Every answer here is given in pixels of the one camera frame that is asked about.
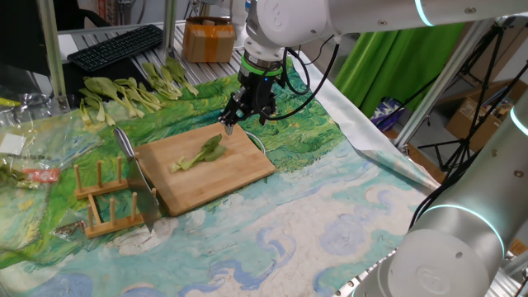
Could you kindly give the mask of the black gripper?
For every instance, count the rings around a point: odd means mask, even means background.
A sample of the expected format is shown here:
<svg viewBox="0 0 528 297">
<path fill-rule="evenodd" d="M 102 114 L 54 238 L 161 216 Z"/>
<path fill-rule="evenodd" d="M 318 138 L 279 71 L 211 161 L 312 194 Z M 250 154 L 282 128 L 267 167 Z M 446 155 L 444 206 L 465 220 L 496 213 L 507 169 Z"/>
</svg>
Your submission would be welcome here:
<svg viewBox="0 0 528 297">
<path fill-rule="evenodd" d="M 227 135 L 233 133 L 233 128 L 239 121 L 247 119 L 247 112 L 259 112 L 259 124 L 266 124 L 276 112 L 276 95 L 272 88 L 277 79 L 277 75 L 262 76 L 244 69 L 238 72 L 243 93 L 232 92 L 227 106 L 219 116 L 219 122 Z"/>
</svg>

